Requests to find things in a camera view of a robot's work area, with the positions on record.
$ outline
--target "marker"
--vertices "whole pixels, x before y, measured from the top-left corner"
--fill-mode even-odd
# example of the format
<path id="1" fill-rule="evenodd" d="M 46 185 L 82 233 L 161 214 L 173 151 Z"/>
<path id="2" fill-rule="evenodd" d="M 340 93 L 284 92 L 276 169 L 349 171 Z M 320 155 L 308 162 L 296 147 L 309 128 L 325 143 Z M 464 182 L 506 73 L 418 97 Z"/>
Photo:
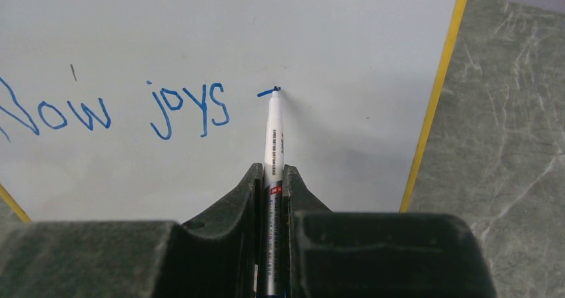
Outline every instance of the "marker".
<path id="1" fill-rule="evenodd" d="M 283 210 L 283 113 L 280 87 L 275 87 L 269 99 L 269 118 L 265 136 L 263 173 L 263 226 L 257 297 L 284 297 L 281 270 L 281 211 Z"/>

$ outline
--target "gray marble countertop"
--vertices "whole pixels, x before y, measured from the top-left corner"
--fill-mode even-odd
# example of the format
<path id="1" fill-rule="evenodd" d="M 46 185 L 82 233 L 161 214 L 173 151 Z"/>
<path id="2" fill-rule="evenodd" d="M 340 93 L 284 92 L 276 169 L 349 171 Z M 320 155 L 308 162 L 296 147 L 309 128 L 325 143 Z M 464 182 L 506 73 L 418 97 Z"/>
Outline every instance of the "gray marble countertop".
<path id="1" fill-rule="evenodd" d="M 409 210 L 463 218 L 499 297 L 565 297 L 564 150 L 565 15 L 468 0 Z"/>

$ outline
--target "blue marker tip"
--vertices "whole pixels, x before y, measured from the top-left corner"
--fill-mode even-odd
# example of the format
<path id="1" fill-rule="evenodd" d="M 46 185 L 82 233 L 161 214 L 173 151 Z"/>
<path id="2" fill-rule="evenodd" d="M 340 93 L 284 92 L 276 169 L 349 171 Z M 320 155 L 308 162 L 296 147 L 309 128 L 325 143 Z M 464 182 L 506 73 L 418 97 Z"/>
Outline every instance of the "blue marker tip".
<path id="1" fill-rule="evenodd" d="M 257 97 L 263 97 L 263 96 L 265 96 L 265 95 L 268 95 L 268 94 L 272 93 L 273 91 L 281 91 L 281 88 L 275 86 L 275 88 L 273 88 L 273 89 L 265 90 L 265 91 L 263 91 L 263 92 L 258 93 L 258 94 L 257 94 Z"/>

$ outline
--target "white board surface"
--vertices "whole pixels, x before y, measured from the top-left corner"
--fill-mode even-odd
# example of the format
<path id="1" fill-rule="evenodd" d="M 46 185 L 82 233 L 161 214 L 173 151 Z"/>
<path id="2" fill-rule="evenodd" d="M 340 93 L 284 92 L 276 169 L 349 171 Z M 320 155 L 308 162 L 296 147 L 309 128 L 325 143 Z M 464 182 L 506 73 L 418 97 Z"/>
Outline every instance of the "white board surface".
<path id="1" fill-rule="evenodd" d="M 454 4 L 0 0 L 0 183 L 32 220 L 185 221 L 261 162 L 278 85 L 308 188 L 398 211 Z"/>

